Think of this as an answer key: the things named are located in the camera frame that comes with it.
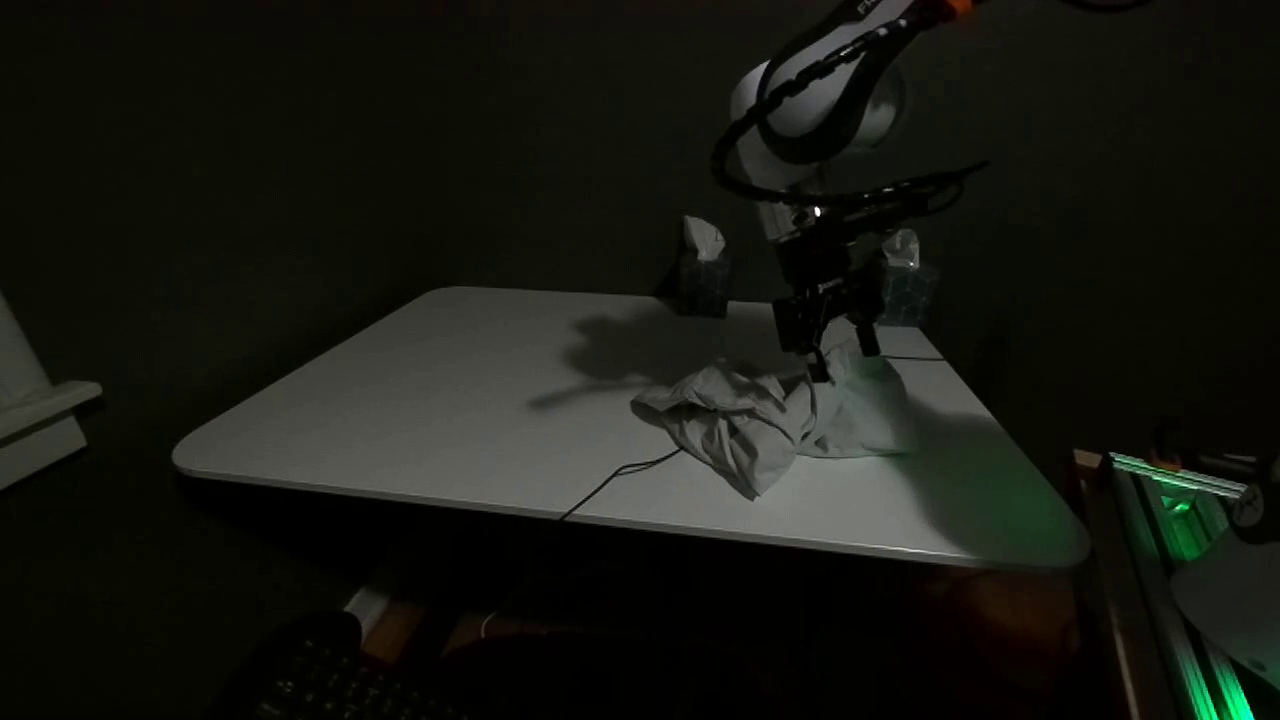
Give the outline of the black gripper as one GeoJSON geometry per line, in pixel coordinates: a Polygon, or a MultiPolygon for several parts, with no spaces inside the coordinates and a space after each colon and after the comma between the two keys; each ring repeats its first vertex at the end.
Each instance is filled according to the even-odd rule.
{"type": "Polygon", "coordinates": [[[875,315],[885,310],[885,253],[875,233],[851,225],[812,225],[776,247],[789,297],[774,303],[785,348],[806,348],[800,358],[816,384],[827,384],[821,341],[834,320],[858,329],[865,357],[880,357],[875,315]]]}

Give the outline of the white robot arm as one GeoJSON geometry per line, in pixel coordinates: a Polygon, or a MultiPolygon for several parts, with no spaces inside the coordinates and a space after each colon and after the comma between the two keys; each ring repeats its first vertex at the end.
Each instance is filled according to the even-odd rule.
{"type": "Polygon", "coordinates": [[[827,191],[821,176],[885,140],[900,117],[888,84],[907,44],[963,19],[979,0],[838,0],[838,7],[742,77],[713,170],[755,202],[789,292],[774,303],[781,348],[827,376],[824,336],[851,324],[880,352],[880,241],[960,201],[977,162],[827,191]]]}

